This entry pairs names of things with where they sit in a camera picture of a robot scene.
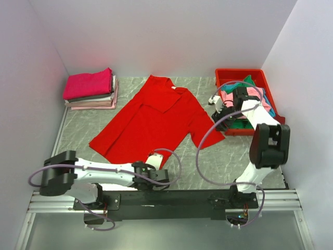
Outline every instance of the pink cloth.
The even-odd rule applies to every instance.
[[[76,74],[67,80],[63,99],[103,95],[111,92],[112,70],[107,68],[101,72],[89,74]]]
[[[263,90],[262,88],[258,88],[260,93],[262,95],[264,95],[263,93]],[[257,90],[253,87],[247,87],[246,88],[247,92],[248,92],[248,95],[254,95],[254,96],[257,96],[260,98],[260,95],[259,93],[257,92]],[[224,103],[225,106],[227,107],[232,107],[234,104],[233,104],[233,100],[234,100],[234,97],[233,97],[233,94],[230,93],[230,94],[227,94],[225,91],[221,91],[221,98],[222,98],[222,101]],[[261,102],[262,106],[265,108],[265,110],[267,112],[269,112],[271,110],[271,106],[266,102],[265,98],[262,98],[262,102]],[[246,119],[245,116],[242,116],[242,117],[239,117],[239,119]]]
[[[118,96],[118,79],[116,79],[116,84],[114,87],[114,98],[112,100],[111,106],[105,107],[71,107],[71,110],[85,110],[85,109],[115,109],[117,104],[117,96]]]

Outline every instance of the black base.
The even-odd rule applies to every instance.
[[[114,221],[179,218],[225,220],[226,209],[244,207],[242,202],[235,204],[229,201],[230,190],[104,191],[103,194],[108,204],[108,217]],[[248,200],[247,204],[248,208],[258,208],[257,199]],[[83,210],[77,203],[74,203],[73,209]]]

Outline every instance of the gray marble table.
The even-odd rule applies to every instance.
[[[171,78],[176,86],[188,88],[210,116],[214,107],[208,105],[208,98],[216,90],[215,78]],[[119,78],[119,95],[115,110],[68,110],[56,147],[56,154],[75,150],[77,156],[101,163],[108,161],[92,150],[88,143],[94,138],[140,90],[147,78]],[[204,175],[222,183],[232,182],[239,177],[249,163],[250,136],[228,136],[225,140],[200,151],[199,166]],[[196,171],[196,147],[187,135],[175,151],[182,160],[183,173],[179,181],[169,190],[218,189],[203,180]],[[171,179],[178,172],[177,160],[170,157],[164,165]],[[263,181],[266,189],[286,188],[281,169],[269,174]]]

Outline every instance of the white wall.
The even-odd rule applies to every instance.
[[[291,127],[288,183],[300,196],[316,249],[332,248],[333,2],[298,0],[263,70]]]
[[[27,177],[52,151],[67,72],[28,1],[1,2],[0,34],[0,249],[10,250],[33,190]]]
[[[30,0],[70,74],[261,68],[296,0]]]

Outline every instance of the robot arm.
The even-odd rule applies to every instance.
[[[157,184],[137,178],[128,172],[138,173],[158,182],[169,182],[167,170],[158,170],[163,156],[157,153],[149,156],[145,163],[104,164],[75,157],[75,151],[66,151],[44,162],[45,166],[71,164],[100,169],[116,169],[116,172],[79,169],[51,168],[43,172],[40,194],[44,196],[70,195],[90,208],[103,203],[103,190],[98,183],[111,183],[138,190],[152,190]]]
[[[238,87],[233,91],[233,107],[226,107],[220,96],[209,99],[210,105],[215,105],[216,112],[212,115],[215,122],[222,117],[239,110],[248,110],[259,103],[256,96],[249,96],[245,87]],[[234,120],[246,116],[255,128],[250,146],[250,162],[243,174],[236,182],[251,182],[261,184],[262,180],[288,159],[290,128],[277,122],[265,108],[259,104],[256,109],[244,111],[239,116],[229,117],[221,126],[225,131]],[[238,184],[237,191],[244,194],[254,193],[254,185]]]

